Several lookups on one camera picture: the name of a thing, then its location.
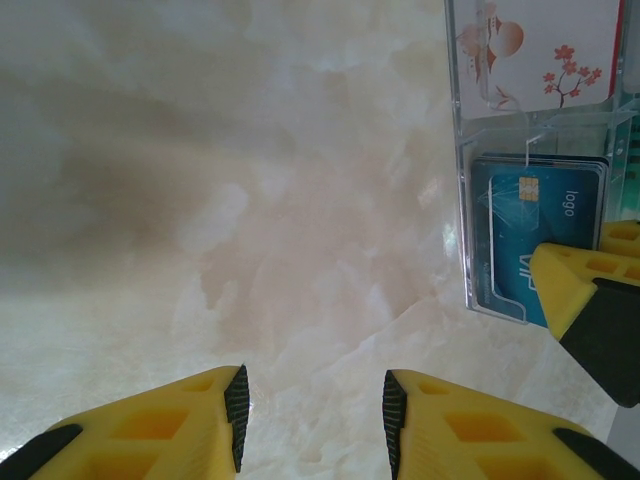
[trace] cherry blossom illustration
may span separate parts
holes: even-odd
[[[555,50],[555,59],[562,61],[562,73],[558,76],[553,72],[548,72],[542,79],[545,82],[544,93],[550,95],[558,93],[560,95],[560,108],[564,107],[566,97],[579,97],[582,88],[594,85],[602,76],[602,69],[587,66],[578,66],[578,62],[573,59],[576,52],[569,45],[562,45]]]

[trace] marble surface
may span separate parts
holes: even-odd
[[[441,0],[0,2],[0,452],[246,362],[240,478],[389,478],[387,368],[606,438],[535,327],[463,306]]]

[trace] black rubber edge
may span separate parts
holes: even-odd
[[[640,401],[640,287],[596,278],[560,344],[623,407]]]
[[[240,473],[240,468],[242,467],[244,440],[247,435],[247,423],[249,422],[249,402],[249,377],[247,376],[247,367],[242,365],[224,391],[227,421],[231,424],[233,431],[231,449],[236,473]]]
[[[553,434],[605,480],[640,480],[640,472],[600,440],[569,428]]]
[[[382,419],[387,437],[392,480],[397,480],[400,473],[400,432],[404,428],[406,413],[407,392],[393,375],[393,371],[387,370],[382,393]]]
[[[0,463],[0,480],[27,480],[80,433],[82,427],[72,423],[32,438]]]

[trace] white card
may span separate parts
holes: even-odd
[[[455,0],[462,116],[596,104],[611,95],[620,0]]]

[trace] blue card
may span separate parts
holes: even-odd
[[[546,326],[529,261],[544,242],[596,248],[606,161],[480,157],[471,167],[474,288],[478,306]]]

